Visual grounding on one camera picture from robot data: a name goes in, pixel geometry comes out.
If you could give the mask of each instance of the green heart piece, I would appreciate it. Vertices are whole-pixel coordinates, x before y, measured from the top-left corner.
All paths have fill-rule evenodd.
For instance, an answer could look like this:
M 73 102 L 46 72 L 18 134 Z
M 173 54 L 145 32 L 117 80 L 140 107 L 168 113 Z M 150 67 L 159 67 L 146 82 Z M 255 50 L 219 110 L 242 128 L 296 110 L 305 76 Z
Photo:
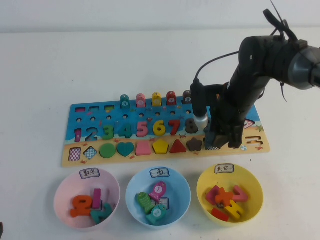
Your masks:
M 127 157 L 134 151 L 135 145 L 132 142 L 120 142 L 116 149 L 118 150 L 119 154 L 121 154 L 124 157 Z

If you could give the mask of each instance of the green number 3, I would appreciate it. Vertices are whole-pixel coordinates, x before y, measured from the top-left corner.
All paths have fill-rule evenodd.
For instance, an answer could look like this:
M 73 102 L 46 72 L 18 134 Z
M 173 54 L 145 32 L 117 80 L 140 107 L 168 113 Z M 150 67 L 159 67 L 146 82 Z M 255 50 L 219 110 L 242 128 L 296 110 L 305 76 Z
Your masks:
M 114 133 L 114 127 L 113 126 L 106 125 L 106 126 L 103 127 L 103 130 L 104 130 L 104 135 L 102 136 L 103 140 L 110 140 L 110 139 L 114 138 L 115 133 Z

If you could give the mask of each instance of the white table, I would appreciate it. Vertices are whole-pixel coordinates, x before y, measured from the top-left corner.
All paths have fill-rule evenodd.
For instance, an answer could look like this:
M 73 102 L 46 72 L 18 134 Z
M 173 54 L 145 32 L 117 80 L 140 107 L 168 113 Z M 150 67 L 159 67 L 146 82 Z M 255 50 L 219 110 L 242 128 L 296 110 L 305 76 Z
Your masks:
M 190 87 L 207 60 L 239 49 L 247 36 L 272 29 L 207 31 L 0 34 L 0 222 L 4 240 L 261 240 L 319 239 L 320 90 L 267 86 L 256 103 L 271 152 L 253 155 L 171 159 L 99 166 L 118 179 L 120 206 L 101 231 L 78 232 L 55 216 L 53 198 L 62 180 L 79 168 L 62 168 L 69 107 L 106 102 L 137 93 L 178 95 Z M 320 29 L 295 29 L 299 38 L 320 46 Z M 205 68 L 203 84 L 230 80 L 236 56 Z M 216 163 L 239 164 L 264 190 L 257 217 L 234 228 L 214 225 L 196 195 L 200 174 Z M 126 207 L 127 184 L 144 168 L 167 165 L 188 180 L 192 201 L 185 217 L 166 230 L 151 231 Z

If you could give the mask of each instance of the red triangle piece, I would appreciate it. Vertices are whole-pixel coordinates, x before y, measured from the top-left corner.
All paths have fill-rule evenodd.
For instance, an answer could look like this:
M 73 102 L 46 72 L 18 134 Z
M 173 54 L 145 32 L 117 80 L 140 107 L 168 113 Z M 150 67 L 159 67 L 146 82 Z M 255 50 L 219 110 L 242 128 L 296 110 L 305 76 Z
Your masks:
M 179 139 L 174 141 L 170 149 L 171 154 L 185 153 L 186 151 L 187 151 L 186 147 L 182 144 L 182 142 Z

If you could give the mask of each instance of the green circle piece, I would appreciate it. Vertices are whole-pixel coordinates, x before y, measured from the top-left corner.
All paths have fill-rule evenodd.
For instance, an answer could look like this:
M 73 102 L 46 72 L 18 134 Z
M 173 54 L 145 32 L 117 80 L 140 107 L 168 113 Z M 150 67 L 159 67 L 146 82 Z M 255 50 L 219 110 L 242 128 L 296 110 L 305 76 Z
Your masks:
M 100 147 L 100 155 L 104 159 L 112 158 L 116 154 L 116 147 L 111 143 L 106 143 Z

